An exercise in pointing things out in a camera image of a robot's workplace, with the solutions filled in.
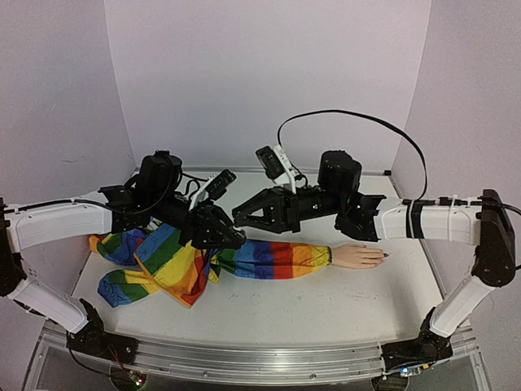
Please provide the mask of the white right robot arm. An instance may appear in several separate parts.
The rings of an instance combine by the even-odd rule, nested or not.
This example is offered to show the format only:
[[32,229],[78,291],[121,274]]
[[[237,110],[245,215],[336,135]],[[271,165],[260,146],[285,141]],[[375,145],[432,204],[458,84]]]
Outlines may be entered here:
[[280,146],[263,147],[256,156],[274,185],[233,209],[236,226],[297,233],[303,221],[333,215],[337,231],[361,242],[417,239],[474,248],[466,277],[427,320],[432,334],[450,337],[488,294],[515,277],[516,238],[507,215],[511,207],[494,190],[466,199],[364,195],[359,191],[361,164],[344,151],[324,152],[317,185],[298,187],[297,171]]

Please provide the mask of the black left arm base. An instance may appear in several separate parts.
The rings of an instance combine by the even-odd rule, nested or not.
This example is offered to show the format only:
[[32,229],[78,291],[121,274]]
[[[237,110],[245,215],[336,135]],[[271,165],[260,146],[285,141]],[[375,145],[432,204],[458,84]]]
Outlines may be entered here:
[[79,302],[86,311],[87,324],[76,333],[69,333],[68,348],[89,356],[132,364],[136,358],[138,340],[107,332],[98,311],[86,300]]

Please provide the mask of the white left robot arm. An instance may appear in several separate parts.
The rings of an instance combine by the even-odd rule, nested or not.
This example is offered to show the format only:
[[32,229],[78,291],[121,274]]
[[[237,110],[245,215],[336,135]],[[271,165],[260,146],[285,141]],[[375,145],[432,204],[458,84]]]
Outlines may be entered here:
[[78,334],[90,354],[105,354],[110,339],[96,309],[71,294],[73,272],[87,258],[90,235],[142,230],[157,219],[173,229],[178,247],[204,255],[245,242],[245,234],[216,203],[236,175],[223,169],[198,178],[199,189],[188,196],[178,188],[189,177],[178,157],[157,151],[122,185],[35,204],[2,204],[2,296]]

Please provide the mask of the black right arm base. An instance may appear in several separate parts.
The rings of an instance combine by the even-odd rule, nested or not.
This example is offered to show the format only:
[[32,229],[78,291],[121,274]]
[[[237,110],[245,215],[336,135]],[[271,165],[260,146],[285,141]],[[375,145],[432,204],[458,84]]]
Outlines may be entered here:
[[434,308],[422,321],[416,338],[389,342],[382,346],[381,357],[386,373],[399,371],[406,367],[431,365],[453,356],[450,337],[439,336],[430,329],[433,313]]

